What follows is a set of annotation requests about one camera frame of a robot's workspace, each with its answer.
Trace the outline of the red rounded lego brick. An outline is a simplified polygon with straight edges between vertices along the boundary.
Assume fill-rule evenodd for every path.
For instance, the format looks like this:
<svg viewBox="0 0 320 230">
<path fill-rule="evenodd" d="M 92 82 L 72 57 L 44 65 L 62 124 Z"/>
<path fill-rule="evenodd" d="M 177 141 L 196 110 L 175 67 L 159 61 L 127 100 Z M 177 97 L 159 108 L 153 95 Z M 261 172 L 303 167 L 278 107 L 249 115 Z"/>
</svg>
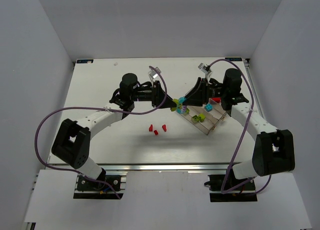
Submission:
<svg viewBox="0 0 320 230">
<path fill-rule="evenodd" d="M 220 103 L 221 102 L 221 98 L 220 97 L 213 97 L 212 100 L 216 103 Z"/>
</svg>

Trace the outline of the blue lego brick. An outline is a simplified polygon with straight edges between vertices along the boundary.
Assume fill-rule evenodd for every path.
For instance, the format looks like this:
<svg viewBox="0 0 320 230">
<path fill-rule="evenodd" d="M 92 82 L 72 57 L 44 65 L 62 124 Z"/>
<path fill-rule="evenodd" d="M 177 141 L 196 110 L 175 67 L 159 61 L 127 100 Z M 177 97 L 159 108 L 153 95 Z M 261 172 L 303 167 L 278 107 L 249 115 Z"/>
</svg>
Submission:
<svg viewBox="0 0 320 230">
<path fill-rule="evenodd" d="M 209 112 L 211 112 L 213 110 L 213 106 L 210 103 L 208 103 L 208 104 L 206 104 L 204 106 L 204 109 L 205 109 L 206 112 L 209 113 Z"/>
</svg>

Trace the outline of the small green lego brick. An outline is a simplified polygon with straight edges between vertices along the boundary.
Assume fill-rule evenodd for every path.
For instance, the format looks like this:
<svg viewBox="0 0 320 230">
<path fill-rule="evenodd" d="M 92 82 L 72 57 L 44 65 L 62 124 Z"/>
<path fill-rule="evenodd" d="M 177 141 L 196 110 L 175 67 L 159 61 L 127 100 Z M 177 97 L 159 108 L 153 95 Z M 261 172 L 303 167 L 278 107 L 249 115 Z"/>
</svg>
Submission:
<svg viewBox="0 0 320 230">
<path fill-rule="evenodd" d="M 206 116 L 203 114 L 203 113 L 200 113 L 199 115 L 198 115 L 198 120 L 199 120 L 199 122 L 204 122 L 204 120 L 206 119 Z"/>
</svg>

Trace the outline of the green top lego brick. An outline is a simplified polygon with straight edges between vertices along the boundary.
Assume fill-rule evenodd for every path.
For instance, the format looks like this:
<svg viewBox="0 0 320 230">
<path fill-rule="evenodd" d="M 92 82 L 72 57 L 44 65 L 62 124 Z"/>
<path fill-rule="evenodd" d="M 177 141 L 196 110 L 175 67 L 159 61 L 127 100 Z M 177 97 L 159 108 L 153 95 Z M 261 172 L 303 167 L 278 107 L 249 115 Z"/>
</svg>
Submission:
<svg viewBox="0 0 320 230">
<path fill-rule="evenodd" d="M 197 122 L 200 121 L 200 120 L 199 120 L 199 117 L 198 117 L 197 115 L 193 116 L 191 119 L 192 119 L 192 121 L 195 122 L 195 123 L 197 123 Z"/>
</svg>

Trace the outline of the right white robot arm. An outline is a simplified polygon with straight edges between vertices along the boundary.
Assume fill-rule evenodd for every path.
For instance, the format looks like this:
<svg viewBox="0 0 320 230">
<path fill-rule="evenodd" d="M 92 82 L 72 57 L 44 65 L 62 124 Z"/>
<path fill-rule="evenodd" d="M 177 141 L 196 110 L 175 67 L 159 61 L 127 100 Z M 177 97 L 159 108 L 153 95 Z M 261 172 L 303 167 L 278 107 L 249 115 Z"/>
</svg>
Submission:
<svg viewBox="0 0 320 230">
<path fill-rule="evenodd" d="M 213 97 L 219 97 L 222 109 L 240 123 L 244 131 L 255 141 L 252 158 L 232 166 L 238 180 L 263 177 L 295 168 L 293 134 L 268 123 L 241 92 L 242 72 L 236 68 L 226 70 L 223 82 L 198 78 L 195 86 L 186 94 L 183 105 L 202 106 Z"/>
</svg>

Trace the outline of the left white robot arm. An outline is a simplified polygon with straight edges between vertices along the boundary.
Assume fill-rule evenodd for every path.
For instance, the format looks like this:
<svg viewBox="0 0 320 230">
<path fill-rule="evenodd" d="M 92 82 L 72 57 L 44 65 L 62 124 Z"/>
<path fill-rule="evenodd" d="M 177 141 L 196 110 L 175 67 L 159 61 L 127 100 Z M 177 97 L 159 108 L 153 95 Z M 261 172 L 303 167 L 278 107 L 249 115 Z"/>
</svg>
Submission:
<svg viewBox="0 0 320 230">
<path fill-rule="evenodd" d="M 71 170 L 101 184 L 106 172 L 89 157 L 91 140 L 105 128 L 133 115 L 137 101 L 150 101 L 153 110 L 174 105 L 168 97 L 164 79 L 140 83 L 134 73 L 126 73 L 109 100 L 111 106 L 79 120 L 67 118 L 62 121 L 51 148 L 52 154 L 68 164 Z"/>
</svg>

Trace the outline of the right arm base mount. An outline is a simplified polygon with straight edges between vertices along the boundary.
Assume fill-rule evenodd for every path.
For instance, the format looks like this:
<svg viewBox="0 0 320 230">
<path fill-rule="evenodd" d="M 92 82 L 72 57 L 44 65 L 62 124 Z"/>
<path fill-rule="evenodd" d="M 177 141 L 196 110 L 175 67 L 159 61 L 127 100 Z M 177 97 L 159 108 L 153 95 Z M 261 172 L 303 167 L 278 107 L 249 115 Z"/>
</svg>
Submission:
<svg viewBox="0 0 320 230">
<path fill-rule="evenodd" d="M 224 186 L 224 191 L 232 189 L 228 193 L 222 194 L 224 174 L 208 175 L 208 181 L 203 185 L 209 189 L 209 197 L 211 203 L 244 203 L 257 202 L 256 186 L 253 180 L 243 183 L 245 180 L 238 180 L 232 174 Z"/>
</svg>

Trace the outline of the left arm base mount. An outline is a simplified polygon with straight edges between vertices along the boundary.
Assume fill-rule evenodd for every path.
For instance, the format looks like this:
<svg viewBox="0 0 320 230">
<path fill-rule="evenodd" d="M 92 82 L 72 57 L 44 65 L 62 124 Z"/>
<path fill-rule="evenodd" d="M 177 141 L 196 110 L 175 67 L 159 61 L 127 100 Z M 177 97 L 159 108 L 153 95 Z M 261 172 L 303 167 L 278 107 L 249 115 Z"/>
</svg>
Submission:
<svg viewBox="0 0 320 230">
<path fill-rule="evenodd" d="M 108 171 L 104 181 L 113 187 L 118 196 L 122 198 L 126 188 L 126 177 L 126 172 Z M 93 182 L 82 175 L 77 176 L 73 198 L 80 200 L 119 200 L 107 184 Z"/>
</svg>

